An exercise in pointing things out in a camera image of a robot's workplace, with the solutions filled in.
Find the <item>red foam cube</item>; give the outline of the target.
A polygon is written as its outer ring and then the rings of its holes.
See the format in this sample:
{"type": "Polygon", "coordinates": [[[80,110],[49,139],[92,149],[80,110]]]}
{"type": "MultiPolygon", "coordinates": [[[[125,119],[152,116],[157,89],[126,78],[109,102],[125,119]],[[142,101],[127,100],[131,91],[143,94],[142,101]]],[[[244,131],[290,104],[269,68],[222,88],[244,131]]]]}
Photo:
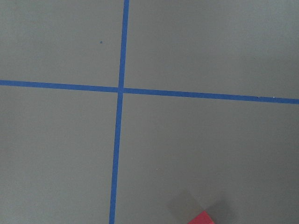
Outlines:
{"type": "Polygon", "coordinates": [[[214,224],[209,214],[204,210],[195,218],[193,218],[188,224],[214,224]]]}

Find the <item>brown paper table mat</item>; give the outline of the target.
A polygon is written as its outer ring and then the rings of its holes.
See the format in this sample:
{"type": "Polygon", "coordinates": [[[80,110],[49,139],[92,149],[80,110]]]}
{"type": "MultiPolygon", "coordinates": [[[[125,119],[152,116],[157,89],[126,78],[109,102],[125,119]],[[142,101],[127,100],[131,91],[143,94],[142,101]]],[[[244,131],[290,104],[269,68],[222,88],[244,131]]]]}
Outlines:
{"type": "Polygon", "coordinates": [[[296,0],[3,0],[3,224],[299,221],[296,0]]]}

